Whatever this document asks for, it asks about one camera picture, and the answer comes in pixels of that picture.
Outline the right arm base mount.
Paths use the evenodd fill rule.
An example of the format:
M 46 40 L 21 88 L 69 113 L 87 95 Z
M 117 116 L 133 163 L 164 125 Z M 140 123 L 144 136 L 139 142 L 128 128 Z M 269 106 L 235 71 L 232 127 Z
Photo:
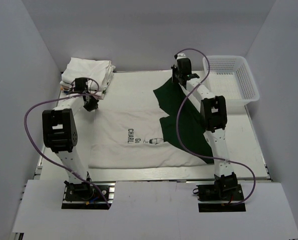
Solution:
M 200 213 L 245 212 L 245 199 L 240 184 L 227 186 L 215 181 L 214 184 L 197 185 L 193 191 L 197 196 Z

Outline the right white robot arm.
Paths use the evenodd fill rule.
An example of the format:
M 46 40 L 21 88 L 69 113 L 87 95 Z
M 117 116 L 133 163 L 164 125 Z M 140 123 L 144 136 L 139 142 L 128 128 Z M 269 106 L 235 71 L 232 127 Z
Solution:
M 200 103 L 205 136 L 212 149 L 215 166 L 215 195 L 224 200 L 237 188 L 237 177 L 229 162 L 225 142 L 227 110 L 224 96 L 215 95 L 199 81 L 199 75 L 192 72 L 191 60 L 184 53 L 175 55 L 176 63 L 171 67 L 172 82 L 183 86 Z

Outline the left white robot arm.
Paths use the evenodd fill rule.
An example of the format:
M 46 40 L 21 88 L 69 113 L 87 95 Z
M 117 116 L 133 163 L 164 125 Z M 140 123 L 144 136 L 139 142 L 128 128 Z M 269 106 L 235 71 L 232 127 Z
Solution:
M 97 93 L 99 84 L 89 77 L 79 77 L 73 81 L 73 88 L 66 97 L 59 100 L 53 109 L 42 113 L 43 140 L 45 147 L 59 158 L 60 166 L 68 176 L 70 184 L 79 184 L 77 194 L 85 200 L 94 195 L 94 187 L 83 181 L 90 181 L 90 175 L 82 164 L 77 152 L 78 131 L 74 116 L 80 109 L 88 112 L 98 108 L 98 100 L 91 87 Z

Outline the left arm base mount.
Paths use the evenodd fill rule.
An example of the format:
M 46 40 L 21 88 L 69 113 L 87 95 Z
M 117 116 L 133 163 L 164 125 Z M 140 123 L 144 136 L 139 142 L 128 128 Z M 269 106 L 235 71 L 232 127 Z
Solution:
M 62 209 L 65 210 L 108 210 L 113 202 L 115 186 L 99 184 L 98 191 L 86 183 L 64 181 L 65 190 Z

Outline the white t-shirt stack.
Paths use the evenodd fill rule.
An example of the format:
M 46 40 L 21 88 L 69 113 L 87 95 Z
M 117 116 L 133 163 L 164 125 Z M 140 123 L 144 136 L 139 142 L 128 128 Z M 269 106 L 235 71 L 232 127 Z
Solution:
M 72 57 L 67 68 L 62 73 L 60 85 L 63 89 L 70 89 L 77 78 L 89 78 L 99 85 L 96 92 L 98 99 L 104 99 L 105 93 L 114 77 L 115 66 L 110 60 L 90 60 Z

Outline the white green Charlie Brown t-shirt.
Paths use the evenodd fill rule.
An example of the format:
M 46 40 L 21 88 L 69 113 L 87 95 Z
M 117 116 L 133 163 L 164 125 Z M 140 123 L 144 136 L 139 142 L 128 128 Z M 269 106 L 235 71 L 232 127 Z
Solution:
M 158 104 L 142 109 L 98 109 L 88 166 L 147 169 L 213 164 L 195 106 L 170 79 L 148 94 Z

